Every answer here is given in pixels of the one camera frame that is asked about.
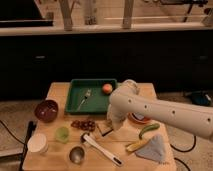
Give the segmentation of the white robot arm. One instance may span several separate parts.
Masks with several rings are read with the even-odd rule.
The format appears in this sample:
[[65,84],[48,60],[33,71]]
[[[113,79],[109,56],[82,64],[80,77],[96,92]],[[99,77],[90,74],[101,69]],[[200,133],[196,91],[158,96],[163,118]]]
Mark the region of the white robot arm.
[[127,79],[109,96],[107,120],[115,131],[123,126],[128,113],[135,113],[213,142],[212,107],[149,99],[139,90],[134,80]]

